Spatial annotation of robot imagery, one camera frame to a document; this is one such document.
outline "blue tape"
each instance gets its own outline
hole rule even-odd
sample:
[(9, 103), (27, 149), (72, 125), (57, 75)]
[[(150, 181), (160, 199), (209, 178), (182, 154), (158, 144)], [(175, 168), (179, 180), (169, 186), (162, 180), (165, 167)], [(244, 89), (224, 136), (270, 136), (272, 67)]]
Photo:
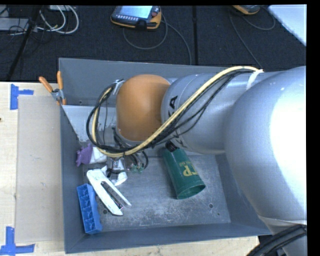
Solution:
[(11, 84), (11, 93), (10, 93), (10, 110), (18, 109), (18, 96), (19, 95), (33, 95), (34, 91), (29, 89), (19, 90), (18, 86)]
[(15, 229), (11, 226), (5, 228), (5, 245), (0, 248), (0, 255), (15, 256), (16, 254), (33, 253), (35, 244), (16, 246), (15, 244)]

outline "purple cloth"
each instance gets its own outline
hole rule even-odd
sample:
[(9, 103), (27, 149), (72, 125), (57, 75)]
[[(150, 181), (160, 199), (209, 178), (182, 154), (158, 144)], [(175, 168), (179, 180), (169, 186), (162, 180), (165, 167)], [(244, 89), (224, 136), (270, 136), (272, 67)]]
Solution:
[(81, 147), (80, 150), (78, 150), (77, 158), (76, 158), (76, 166), (79, 167), (81, 164), (88, 165), (91, 160), (92, 155), (92, 145), (89, 143), (87, 147)]

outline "wooden table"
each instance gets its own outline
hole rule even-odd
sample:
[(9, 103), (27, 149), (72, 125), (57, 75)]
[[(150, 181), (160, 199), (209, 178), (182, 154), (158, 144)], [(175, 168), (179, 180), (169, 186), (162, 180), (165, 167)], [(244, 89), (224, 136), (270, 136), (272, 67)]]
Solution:
[[(19, 110), (10, 110), (11, 84), (12, 82), (0, 82), (0, 246), (5, 244), (6, 226), (15, 227), (17, 158), (19, 157), (17, 155)], [(49, 94), (41, 83), (13, 82), (13, 84), (19, 86), (19, 90), (34, 90), (35, 96), (47, 96)], [(52, 87), (58, 88), (58, 85), (52, 84)], [(26, 255), (65, 255), (63, 241), (34, 241), (34, 243), (34, 253)], [(258, 237), (250, 236), (171, 245), (107, 250), (91, 253), (76, 253), (76, 255), (245, 256), (258, 244)]]

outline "bin floor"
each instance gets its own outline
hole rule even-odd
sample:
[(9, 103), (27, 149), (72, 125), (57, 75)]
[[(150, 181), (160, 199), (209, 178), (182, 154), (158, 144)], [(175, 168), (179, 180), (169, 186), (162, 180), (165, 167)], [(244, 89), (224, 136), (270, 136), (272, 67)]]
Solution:
[(105, 207), (97, 198), (103, 231), (229, 223), (215, 157), (189, 155), (189, 158), (206, 185), (204, 190), (190, 198), (176, 199), (162, 157), (151, 157), (143, 173), (127, 172), (127, 181), (117, 186), (132, 204), (122, 209), (123, 216), (105, 214)]

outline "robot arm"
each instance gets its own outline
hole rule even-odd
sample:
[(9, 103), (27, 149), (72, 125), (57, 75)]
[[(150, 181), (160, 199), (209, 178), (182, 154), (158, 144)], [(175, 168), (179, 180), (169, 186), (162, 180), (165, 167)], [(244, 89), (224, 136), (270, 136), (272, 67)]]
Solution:
[[(101, 152), (138, 157), (170, 140), (186, 151), (226, 154), (235, 180), (273, 234), (307, 225), (305, 66), (280, 72), (232, 67), (172, 83), (153, 75), (134, 80), (117, 95), (115, 134), (122, 147), (91, 137)], [(307, 237), (283, 249), (287, 256), (307, 255)]]

